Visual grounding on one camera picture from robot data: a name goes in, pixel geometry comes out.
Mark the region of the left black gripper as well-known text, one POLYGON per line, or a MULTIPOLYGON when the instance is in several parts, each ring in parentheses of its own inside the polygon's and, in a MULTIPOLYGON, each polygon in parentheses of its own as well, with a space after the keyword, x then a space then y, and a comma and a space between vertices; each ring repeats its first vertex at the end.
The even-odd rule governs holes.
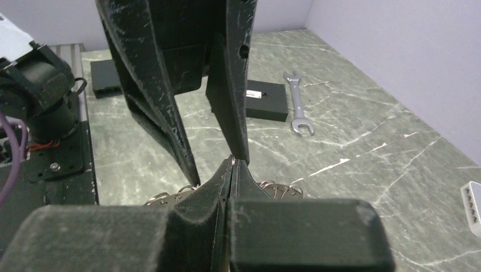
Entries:
POLYGON ((200 185, 174 95, 206 96, 233 157, 250 161, 246 90, 256 1, 97 1, 132 117, 200 185))

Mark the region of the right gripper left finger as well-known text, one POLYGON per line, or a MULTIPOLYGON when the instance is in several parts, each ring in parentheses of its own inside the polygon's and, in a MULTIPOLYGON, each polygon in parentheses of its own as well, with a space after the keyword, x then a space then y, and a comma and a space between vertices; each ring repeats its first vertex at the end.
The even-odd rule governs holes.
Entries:
POLYGON ((2 271, 219 271, 219 207, 233 160, 189 195, 165 205, 35 210, 1 258, 2 271))

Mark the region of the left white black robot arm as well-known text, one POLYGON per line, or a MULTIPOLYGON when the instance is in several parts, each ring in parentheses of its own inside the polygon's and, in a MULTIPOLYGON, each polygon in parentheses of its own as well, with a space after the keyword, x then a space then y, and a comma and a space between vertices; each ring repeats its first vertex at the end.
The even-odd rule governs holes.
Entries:
MULTIPOLYGON (((176 160, 193 186, 200 177, 175 96, 206 96, 232 155, 249 162, 246 128, 248 56, 256 1, 97 1, 122 93, 134 119, 176 160)), ((51 118, 75 84, 67 63, 18 30, 1 37, 16 57, 1 54, 1 109, 54 142, 74 129, 71 118, 51 118)))

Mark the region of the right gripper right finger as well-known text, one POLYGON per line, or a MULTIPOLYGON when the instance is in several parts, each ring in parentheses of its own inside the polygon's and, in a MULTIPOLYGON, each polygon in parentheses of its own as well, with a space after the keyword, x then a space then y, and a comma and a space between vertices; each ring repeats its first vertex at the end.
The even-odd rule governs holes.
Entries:
POLYGON ((381 218, 367 201, 271 198, 235 162, 229 197, 231 271, 394 271, 381 218))

